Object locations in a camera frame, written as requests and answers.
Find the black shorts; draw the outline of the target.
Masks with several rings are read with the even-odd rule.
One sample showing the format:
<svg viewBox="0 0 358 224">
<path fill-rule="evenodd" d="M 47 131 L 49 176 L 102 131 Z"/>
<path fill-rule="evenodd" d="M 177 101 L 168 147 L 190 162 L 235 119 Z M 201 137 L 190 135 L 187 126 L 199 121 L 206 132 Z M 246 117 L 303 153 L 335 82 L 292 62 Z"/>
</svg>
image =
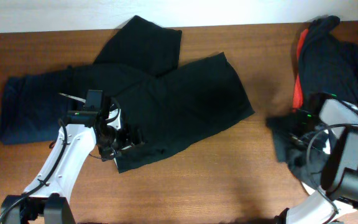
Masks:
<svg viewBox="0 0 358 224">
<path fill-rule="evenodd" d="M 65 92 L 101 90 L 119 102 L 143 146 L 117 158 L 119 172 L 171 157 L 253 114 L 224 54 L 179 66 L 181 32 L 133 17 L 90 66 L 76 67 Z"/>
</svg>

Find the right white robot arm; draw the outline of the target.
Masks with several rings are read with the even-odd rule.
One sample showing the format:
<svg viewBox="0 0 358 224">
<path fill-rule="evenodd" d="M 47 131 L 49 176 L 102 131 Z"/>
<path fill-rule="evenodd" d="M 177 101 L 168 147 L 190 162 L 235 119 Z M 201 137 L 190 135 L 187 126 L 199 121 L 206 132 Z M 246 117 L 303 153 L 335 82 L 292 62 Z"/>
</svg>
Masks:
<svg viewBox="0 0 358 224">
<path fill-rule="evenodd" d="M 358 211 L 358 106 L 329 93 L 267 119 L 277 159 L 288 164 L 308 198 L 275 223 L 331 223 Z"/>
</svg>

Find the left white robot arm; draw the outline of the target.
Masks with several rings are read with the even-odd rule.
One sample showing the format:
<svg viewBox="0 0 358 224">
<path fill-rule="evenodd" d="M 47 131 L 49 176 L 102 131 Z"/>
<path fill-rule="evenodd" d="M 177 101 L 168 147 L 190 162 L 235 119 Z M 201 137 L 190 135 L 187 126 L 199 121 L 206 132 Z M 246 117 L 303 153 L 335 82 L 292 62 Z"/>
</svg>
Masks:
<svg viewBox="0 0 358 224">
<path fill-rule="evenodd" d="M 8 195 L 0 223 L 29 223 L 43 217 L 45 223 L 74 223 L 70 198 L 81 168 L 98 148 L 101 161 L 115 161 L 144 144 L 141 130 L 124 122 L 117 99 L 101 90 L 88 90 L 79 111 L 68 111 L 59 120 L 58 137 L 35 179 L 21 195 Z"/>
</svg>

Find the dark navy clothes pile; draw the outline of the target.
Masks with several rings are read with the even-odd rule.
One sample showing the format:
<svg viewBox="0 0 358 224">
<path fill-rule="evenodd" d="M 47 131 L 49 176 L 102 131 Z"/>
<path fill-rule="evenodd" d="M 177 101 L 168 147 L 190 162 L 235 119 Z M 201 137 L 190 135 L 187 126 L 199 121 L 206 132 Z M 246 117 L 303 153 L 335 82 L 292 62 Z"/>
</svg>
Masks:
<svg viewBox="0 0 358 224">
<path fill-rule="evenodd" d="M 308 28 L 298 61 L 302 107 L 317 93 L 335 95 L 358 107 L 358 45 L 331 34 L 339 24 L 340 18 L 328 16 Z"/>
</svg>

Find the dark grey garment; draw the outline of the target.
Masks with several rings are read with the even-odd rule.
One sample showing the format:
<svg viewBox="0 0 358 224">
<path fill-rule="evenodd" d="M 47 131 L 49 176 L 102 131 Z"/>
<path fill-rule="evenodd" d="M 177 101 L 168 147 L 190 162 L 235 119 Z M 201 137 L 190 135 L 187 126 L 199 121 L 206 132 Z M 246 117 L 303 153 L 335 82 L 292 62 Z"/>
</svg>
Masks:
<svg viewBox="0 0 358 224">
<path fill-rule="evenodd" d="M 284 162 L 291 174 L 299 181 L 315 189 L 321 184 L 321 172 L 329 154 L 324 152 L 327 140 L 332 140 L 328 133 L 321 133 L 313 141 L 310 156 L 307 157 L 308 144 L 315 132 L 313 128 L 301 121 L 297 115 L 269 117 L 266 126 L 272 131 L 273 145 L 278 162 Z"/>
</svg>

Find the red garment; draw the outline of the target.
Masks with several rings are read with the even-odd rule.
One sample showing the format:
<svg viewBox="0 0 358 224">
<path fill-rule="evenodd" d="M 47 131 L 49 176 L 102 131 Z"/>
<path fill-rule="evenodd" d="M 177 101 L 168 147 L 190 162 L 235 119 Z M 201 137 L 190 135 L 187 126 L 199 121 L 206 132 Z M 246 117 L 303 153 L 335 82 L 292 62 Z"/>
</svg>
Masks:
<svg viewBox="0 0 358 224">
<path fill-rule="evenodd" d="M 303 44 L 305 42 L 306 36 L 308 34 L 308 28 L 303 30 L 300 34 L 300 38 L 298 40 L 297 46 L 296 46 L 296 61 L 299 61 L 300 53 L 303 47 Z M 301 89 L 301 83 L 300 83 L 300 76 L 299 74 L 296 75 L 295 79 L 295 85 L 293 90 L 293 104 L 292 108 L 293 111 L 300 109 L 303 105 L 303 92 Z"/>
</svg>

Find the white patterned garment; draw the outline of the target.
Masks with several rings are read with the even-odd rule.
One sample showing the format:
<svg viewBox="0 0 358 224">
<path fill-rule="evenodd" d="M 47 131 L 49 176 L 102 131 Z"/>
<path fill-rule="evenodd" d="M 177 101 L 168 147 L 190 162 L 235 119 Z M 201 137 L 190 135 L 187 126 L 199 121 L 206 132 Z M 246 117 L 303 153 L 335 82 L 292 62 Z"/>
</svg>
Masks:
<svg viewBox="0 0 358 224">
<path fill-rule="evenodd" d="M 310 187 L 310 186 L 307 185 L 306 183 L 301 182 L 301 185 L 302 185 L 303 189 L 305 190 L 305 192 L 306 192 L 308 195 L 313 195 L 315 192 L 317 192 L 317 194 L 319 194 L 319 192 L 318 192 L 316 189 Z"/>
</svg>

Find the folded navy blue garment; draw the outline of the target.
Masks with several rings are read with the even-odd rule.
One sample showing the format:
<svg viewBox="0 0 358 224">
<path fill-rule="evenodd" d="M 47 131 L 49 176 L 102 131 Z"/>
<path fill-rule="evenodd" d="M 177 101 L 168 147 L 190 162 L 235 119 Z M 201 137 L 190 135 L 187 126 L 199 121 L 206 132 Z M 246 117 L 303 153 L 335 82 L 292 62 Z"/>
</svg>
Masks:
<svg viewBox="0 0 358 224">
<path fill-rule="evenodd" d="M 77 107 L 69 91 L 74 69 L 8 78 L 1 100 L 0 141 L 5 145 L 56 139 L 67 111 Z"/>
</svg>

